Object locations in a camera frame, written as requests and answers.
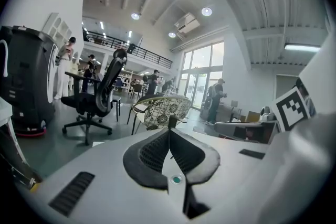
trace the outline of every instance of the green light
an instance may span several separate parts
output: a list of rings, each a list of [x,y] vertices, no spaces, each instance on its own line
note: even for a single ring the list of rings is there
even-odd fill
[[[180,182],[181,182],[181,180],[180,180],[178,177],[174,177],[174,178],[173,178],[173,181],[174,181],[175,183],[180,183]]]

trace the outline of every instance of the black railing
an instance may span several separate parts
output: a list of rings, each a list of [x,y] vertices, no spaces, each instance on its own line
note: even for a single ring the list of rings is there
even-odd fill
[[[124,49],[128,50],[130,44],[128,44],[126,41],[109,37],[104,35],[88,31],[88,34],[84,36],[84,41],[93,42],[95,44],[103,45],[112,49]],[[141,47],[138,47],[134,45],[134,50],[132,52],[132,55],[138,56],[142,59],[145,59],[149,62],[157,63],[160,66],[171,68],[172,61],[168,60],[167,58],[164,58],[160,55],[157,55],[149,50],[143,49]]]

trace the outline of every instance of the patterned chair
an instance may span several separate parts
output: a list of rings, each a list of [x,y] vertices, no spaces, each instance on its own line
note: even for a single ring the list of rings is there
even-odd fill
[[[132,135],[137,119],[140,122],[135,133],[137,133],[140,123],[146,125],[147,130],[155,130],[167,126],[171,115],[180,119],[185,118],[190,108],[191,101],[183,95],[143,97],[130,110],[130,114],[131,111],[135,113]]]

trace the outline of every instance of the white desk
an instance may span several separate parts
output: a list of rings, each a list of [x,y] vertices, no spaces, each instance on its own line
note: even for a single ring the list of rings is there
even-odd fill
[[[13,115],[12,106],[0,97],[0,126],[3,126],[5,124],[7,125],[8,132],[15,144],[18,154],[20,155],[22,161],[28,165],[26,158],[23,155],[21,148],[19,146],[19,143],[17,142],[16,136],[15,136],[15,132],[14,132],[14,128],[13,128],[12,120],[11,120],[12,115]]]

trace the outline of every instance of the air conditioner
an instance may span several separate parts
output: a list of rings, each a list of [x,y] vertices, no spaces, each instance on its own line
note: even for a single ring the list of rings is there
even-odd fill
[[[200,23],[194,15],[192,15],[191,13],[187,13],[180,20],[177,21],[175,26],[177,27],[178,32],[186,34],[200,26]]]

